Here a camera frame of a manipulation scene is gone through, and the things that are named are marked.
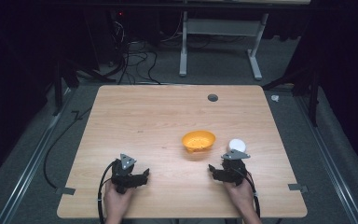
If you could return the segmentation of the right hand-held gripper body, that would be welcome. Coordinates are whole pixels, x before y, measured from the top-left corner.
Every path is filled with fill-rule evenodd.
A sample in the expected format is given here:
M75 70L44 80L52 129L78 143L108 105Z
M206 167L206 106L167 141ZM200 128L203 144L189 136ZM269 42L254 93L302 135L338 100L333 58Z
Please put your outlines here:
M236 186L240 185L243 180L249 180L244 159L249 159L250 156L244 152L236 149L231 149L222 156L223 173L222 180L228 183L234 183Z

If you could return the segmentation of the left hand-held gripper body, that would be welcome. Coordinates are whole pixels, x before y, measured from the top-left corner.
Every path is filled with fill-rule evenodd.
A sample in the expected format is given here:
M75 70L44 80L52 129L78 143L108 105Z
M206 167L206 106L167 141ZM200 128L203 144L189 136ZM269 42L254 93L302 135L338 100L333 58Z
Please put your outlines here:
M136 159L123 153L113 162L111 182L116 186L118 193L124 194L127 189L141 185L141 177L132 174L135 163Z

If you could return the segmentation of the white round container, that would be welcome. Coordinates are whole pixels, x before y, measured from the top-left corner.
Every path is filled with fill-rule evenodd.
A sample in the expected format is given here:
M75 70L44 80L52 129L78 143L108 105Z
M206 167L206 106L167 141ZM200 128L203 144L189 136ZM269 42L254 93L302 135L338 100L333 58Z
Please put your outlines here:
M235 138L228 142L227 148L244 153L246 151L246 144L241 139Z

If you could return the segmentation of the orange plastic bowl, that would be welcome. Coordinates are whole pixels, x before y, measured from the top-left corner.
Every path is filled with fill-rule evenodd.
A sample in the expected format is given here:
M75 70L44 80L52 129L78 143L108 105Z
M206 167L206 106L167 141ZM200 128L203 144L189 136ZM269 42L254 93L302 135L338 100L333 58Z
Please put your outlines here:
M214 142L215 135L204 130L192 131L182 137L183 146L191 153L210 150Z

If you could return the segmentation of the person's left hand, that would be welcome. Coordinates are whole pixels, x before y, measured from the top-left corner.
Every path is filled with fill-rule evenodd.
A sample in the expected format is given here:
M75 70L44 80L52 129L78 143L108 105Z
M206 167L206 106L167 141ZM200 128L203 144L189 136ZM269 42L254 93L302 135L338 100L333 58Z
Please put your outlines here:
M134 189L127 189L124 194L116 191L116 186L112 182L105 185L103 202L106 210L106 217L121 217L126 214Z

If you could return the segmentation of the black metal stand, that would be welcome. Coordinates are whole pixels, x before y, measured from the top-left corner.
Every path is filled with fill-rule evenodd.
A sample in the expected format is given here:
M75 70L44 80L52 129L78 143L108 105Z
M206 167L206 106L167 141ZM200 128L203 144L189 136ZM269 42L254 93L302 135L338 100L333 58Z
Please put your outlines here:
M319 91L319 74L315 69L300 68L299 70L284 75L278 79L271 81L270 83L263 85L264 91L271 90L283 84L292 83L292 94L294 96L309 96L308 104L308 117L311 124L316 127L316 109L318 104L318 91Z
M71 61L69 59L59 59L54 66L54 96L55 96L55 111L54 116L57 116L63 110L63 91L62 91L62 82L65 81L69 89L77 88L79 81L76 77L76 72L81 71L87 75L96 78L102 82L115 83L114 79L104 77L103 75L98 74L97 72L86 68L79 63Z

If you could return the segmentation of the metal floor rail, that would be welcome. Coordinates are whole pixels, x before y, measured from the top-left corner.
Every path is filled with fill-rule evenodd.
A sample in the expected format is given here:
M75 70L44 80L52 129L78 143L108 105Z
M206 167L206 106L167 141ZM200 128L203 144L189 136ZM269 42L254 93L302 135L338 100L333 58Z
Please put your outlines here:
M349 189L348 184L344 180L341 172L338 170L337 165L330 154L329 148L325 143L319 128L315 126L309 118L309 110L306 101L302 97L295 98L296 104L305 118L314 140L316 141L317 148L321 154L321 159L324 164L324 169L327 172L336 194L347 214L351 224L358 224L358 206L353 199L353 195Z
M62 116L63 110L67 107L75 93L74 89L67 88L63 94L62 106L53 114L47 128L44 130L40 140L38 141L32 157L29 159L24 171L21 173L20 178L12 190L4 208L0 213L0 224L10 224L12 218L17 212L20 203L29 188L34 175L40 166L43 158L47 154L47 144L50 140L57 124Z

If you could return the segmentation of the white metal desk frame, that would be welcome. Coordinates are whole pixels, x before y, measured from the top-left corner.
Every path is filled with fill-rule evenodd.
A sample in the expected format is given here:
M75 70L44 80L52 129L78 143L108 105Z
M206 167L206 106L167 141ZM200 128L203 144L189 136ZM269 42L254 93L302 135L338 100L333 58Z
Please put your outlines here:
M190 19L187 12L182 20L182 47L180 53L179 76L187 75L187 37L189 35L228 35L250 36L255 39L253 47L247 50L247 58L251 65L254 79L261 80L262 74L257 62L258 51L262 35L267 25L269 14L265 13L259 21L229 21L218 19Z

